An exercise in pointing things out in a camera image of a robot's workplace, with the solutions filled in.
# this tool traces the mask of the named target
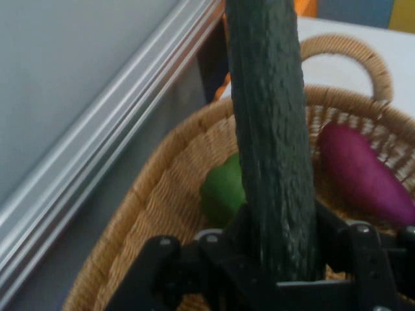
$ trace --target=green cucumber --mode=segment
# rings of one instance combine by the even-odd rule
[[[227,0],[226,19],[254,256],[276,281],[321,279],[293,0]]]

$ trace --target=purple vegetable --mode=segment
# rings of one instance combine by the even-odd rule
[[[318,145],[323,169],[348,203],[398,226],[415,224],[411,195],[357,130],[329,123]]]

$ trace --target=wicker basket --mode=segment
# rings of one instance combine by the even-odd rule
[[[324,176],[316,137],[329,121],[358,128],[404,186],[415,191],[415,122],[388,106],[390,75],[365,44],[337,35],[302,42],[302,58],[337,53],[357,60],[370,74],[373,97],[332,87],[306,86],[307,124],[319,198],[343,218],[366,219],[346,210]],[[199,209],[199,187],[209,170],[237,150],[230,99],[214,102],[190,116],[159,145],[125,196],[79,273],[64,310],[102,310],[122,281],[141,246],[154,235],[190,241],[208,226]],[[373,220],[382,230],[393,230]],[[330,278],[342,275],[329,273]],[[198,296],[186,297],[180,310],[207,310]]]

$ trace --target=white tabletop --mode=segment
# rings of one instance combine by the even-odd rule
[[[298,19],[300,41],[334,32],[364,41],[383,57],[394,84],[392,105],[415,118],[415,35],[321,19]],[[366,71],[343,56],[315,56],[303,63],[303,73],[306,84],[343,87],[366,95],[372,92]],[[229,84],[222,97],[230,93]]]

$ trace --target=black bracket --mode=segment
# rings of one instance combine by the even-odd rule
[[[367,223],[349,225],[317,202],[325,262],[346,281],[274,283],[247,254],[247,208],[223,234],[184,247],[173,236],[147,241],[106,310],[176,310],[186,294],[201,294],[210,310],[415,310],[415,228],[397,237]]]

